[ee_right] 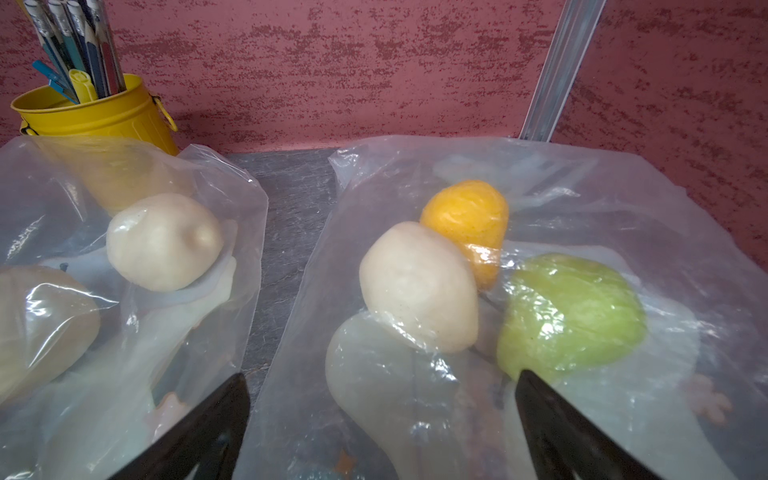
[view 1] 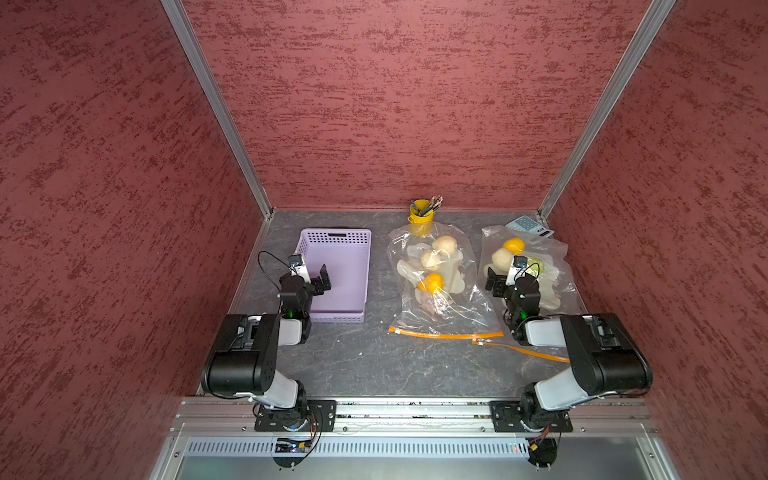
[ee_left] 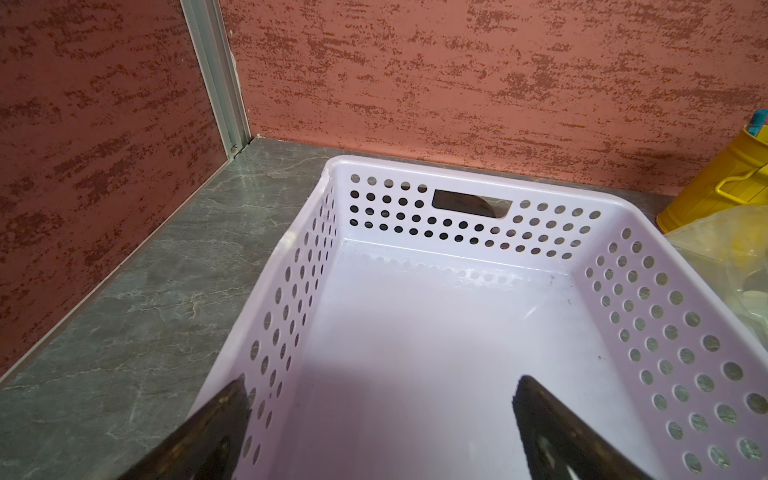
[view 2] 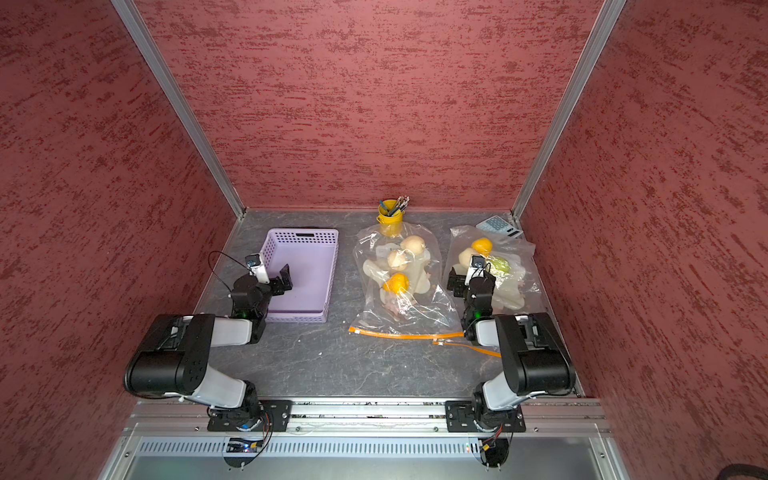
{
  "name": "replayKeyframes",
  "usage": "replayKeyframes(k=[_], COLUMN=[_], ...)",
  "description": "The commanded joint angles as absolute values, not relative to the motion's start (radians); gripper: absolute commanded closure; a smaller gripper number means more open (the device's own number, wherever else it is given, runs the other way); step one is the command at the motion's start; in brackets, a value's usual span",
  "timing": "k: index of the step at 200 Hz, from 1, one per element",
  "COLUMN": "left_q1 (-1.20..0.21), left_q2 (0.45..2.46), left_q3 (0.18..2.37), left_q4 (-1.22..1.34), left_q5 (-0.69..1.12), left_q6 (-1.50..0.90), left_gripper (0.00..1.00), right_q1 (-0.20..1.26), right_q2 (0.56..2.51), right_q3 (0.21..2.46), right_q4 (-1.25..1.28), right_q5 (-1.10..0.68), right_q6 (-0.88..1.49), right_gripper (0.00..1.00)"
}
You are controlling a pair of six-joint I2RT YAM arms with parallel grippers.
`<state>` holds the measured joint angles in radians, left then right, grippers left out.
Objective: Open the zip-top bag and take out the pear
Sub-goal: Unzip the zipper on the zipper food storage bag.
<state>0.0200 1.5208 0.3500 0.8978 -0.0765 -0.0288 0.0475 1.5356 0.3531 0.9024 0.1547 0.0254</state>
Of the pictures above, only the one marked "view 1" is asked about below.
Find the yellow pear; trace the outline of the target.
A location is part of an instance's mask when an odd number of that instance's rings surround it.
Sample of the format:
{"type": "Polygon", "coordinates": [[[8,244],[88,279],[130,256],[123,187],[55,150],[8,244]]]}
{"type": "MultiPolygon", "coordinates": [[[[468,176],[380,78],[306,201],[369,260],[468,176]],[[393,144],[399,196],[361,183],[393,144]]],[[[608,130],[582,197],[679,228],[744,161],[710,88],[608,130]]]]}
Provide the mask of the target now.
{"type": "Polygon", "coordinates": [[[436,295],[445,289],[445,280],[442,275],[431,273],[418,283],[417,288],[430,295],[436,295]]]}

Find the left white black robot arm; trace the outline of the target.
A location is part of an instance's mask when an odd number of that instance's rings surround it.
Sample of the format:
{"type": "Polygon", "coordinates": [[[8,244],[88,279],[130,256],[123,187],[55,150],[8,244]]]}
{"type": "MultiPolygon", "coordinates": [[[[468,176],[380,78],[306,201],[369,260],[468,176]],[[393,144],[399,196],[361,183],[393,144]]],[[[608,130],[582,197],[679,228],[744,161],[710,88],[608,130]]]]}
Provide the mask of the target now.
{"type": "Polygon", "coordinates": [[[203,391],[225,400],[254,401],[290,429],[299,428],[310,415],[306,391],[278,371],[278,349],[306,343],[312,300],[331,288],[325,266],[315,278],[287,273],[280,278],[278,312],[226,316],[202,371],[203,391]]]}

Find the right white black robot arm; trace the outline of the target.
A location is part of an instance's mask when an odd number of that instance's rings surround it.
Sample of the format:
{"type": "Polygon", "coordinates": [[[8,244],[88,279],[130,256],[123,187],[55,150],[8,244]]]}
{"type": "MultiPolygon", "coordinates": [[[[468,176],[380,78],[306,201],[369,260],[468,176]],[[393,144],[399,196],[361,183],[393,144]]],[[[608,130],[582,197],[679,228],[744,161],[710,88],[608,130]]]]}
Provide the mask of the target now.
{"type": "Polygon", "coordinates": [[[485,289],[504,300],[503,321],[515,341],[567,351],[566,370],[525,387],[520,411],[526,424],[539,428],[546,419],[595,398],[650,390],[651,367],[615,314],[542,316],[539,281],[527,272],[508,281],[489,269],[485,289]]]}

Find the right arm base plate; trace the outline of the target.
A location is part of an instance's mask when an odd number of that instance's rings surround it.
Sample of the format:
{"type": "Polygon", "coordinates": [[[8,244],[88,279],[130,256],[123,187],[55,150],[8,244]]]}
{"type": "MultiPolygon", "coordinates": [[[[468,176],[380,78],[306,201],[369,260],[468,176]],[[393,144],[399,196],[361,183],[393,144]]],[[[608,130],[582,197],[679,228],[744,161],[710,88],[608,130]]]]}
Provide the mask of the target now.
{"type": "Polygon", "coordinates": [[[490,418],[496,433],[571,433],[568,410],[548,411],[523,401],[491,401],[490,418]]]}

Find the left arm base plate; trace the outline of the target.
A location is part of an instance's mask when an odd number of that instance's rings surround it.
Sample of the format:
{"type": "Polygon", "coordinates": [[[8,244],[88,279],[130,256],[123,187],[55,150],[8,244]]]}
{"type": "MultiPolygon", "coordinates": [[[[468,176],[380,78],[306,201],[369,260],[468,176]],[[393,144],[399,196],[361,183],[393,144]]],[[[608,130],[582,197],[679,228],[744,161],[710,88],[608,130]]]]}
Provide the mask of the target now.
{"type": "Polygon", "coordinates": [[[334,400],[306,400],[290,409],[260,406],[255,414],[254,430],[271,433],[332,432],[337,413],[334,400]]]}

